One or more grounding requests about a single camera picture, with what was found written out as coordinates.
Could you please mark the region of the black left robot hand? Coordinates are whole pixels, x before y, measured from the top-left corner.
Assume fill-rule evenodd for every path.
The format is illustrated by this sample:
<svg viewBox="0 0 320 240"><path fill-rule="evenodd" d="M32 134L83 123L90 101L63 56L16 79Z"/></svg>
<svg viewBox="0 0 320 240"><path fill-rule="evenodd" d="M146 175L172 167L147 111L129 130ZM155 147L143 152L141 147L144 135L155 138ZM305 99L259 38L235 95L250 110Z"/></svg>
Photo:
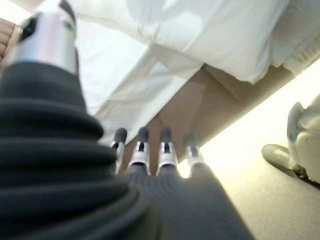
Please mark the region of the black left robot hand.
<svg viewBox="0 0 320 240"><path fill-rule="evenodd" d="M193 136L190 176L163 129L149 173L148 130L125 174L120 128L111 146L86 109L65 0L45 0L22 27L0 76L0 237L3 240L251 240L252 233Z"/></svg>

